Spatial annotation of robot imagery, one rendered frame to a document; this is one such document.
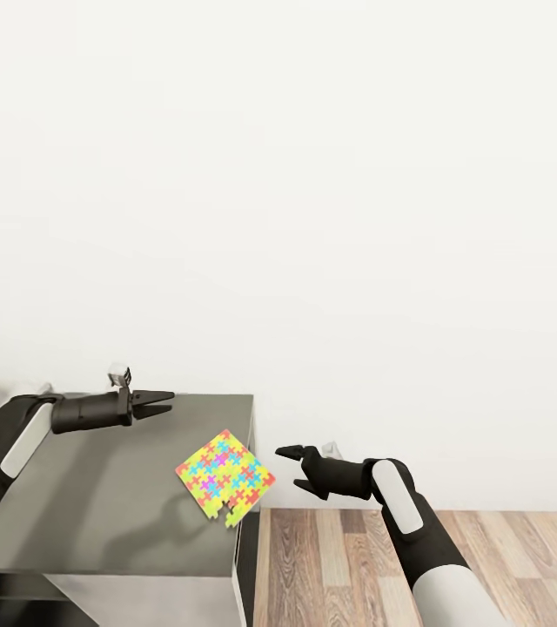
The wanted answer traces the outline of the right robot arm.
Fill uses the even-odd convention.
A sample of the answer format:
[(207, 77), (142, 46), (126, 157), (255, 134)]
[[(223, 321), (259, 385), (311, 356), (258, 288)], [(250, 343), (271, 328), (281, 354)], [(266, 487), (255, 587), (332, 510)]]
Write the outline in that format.
[(381, 514), (417, 604), (423, 627), (510, 627), (467, 565), (409, 469), (391, 459), (347, 462), (335, 441), (275, 453), (295, 461), (307, 480), (293, 483), (327, 501), (331, 493), (382, 504)]

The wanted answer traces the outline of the jigsaw puzzle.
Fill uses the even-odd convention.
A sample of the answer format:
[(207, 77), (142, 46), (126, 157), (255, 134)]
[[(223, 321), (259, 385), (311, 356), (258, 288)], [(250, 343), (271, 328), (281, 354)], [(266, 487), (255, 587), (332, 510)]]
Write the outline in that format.
[(235, 527), (277, 481), (227, 430), (176, 472), (209, 518), (217, 518), (222, 502), (230, 501), (234, 515), (226, 516), (226, 527)]

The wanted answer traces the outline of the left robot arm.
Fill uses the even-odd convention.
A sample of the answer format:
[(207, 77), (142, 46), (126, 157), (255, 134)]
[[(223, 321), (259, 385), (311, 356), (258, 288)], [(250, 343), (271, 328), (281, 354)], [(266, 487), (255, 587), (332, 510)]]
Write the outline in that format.
[(131, 371), (113, 362), (107, 371), (105, 393), (84, 398), (62, 394), (19, 394), (0, 408), (0, 502), (27, 462), (52, 430), (72, 431), (129, 427), (137, 421), (172, 410), (172, 405), (152, 405), (175, 397), (172, 391), (131, 390)]

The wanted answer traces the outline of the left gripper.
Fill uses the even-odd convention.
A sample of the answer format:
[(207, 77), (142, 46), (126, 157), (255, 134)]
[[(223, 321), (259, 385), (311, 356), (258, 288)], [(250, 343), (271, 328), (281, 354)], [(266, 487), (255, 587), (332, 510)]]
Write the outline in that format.
[(175, 397), (172, 391), (131, 390), (120, 388), (118, 393), (85, 396), (79, 409), (82, 430), (123, 425), (129, 427), (132, 417), (137, 421), (172, 410), (172, 405), (152, 405)]

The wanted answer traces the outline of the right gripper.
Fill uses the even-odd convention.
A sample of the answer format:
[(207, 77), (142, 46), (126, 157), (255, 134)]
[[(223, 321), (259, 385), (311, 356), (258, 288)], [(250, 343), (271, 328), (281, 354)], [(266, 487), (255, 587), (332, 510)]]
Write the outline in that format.
[(307, 480), (296, 479), (293, 483), (327, 501), (331, 493), (345, 496), (342, 475), (347, 461), (323, 457), (316, 446), (294, 445), (278, 448), (275, 453), (295, 461), (302, 461), (301, 468)]

